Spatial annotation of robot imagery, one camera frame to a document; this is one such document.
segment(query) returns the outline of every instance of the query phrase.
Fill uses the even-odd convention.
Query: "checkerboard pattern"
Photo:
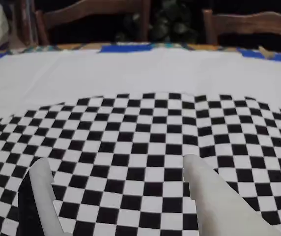
[[[48,158],[54,205],[74,236],[197,236],[182,156],[200,155],[281,231],[281,109],[249,97],[179,93],[80,99],[0,119],[0,233],[17,190]]]

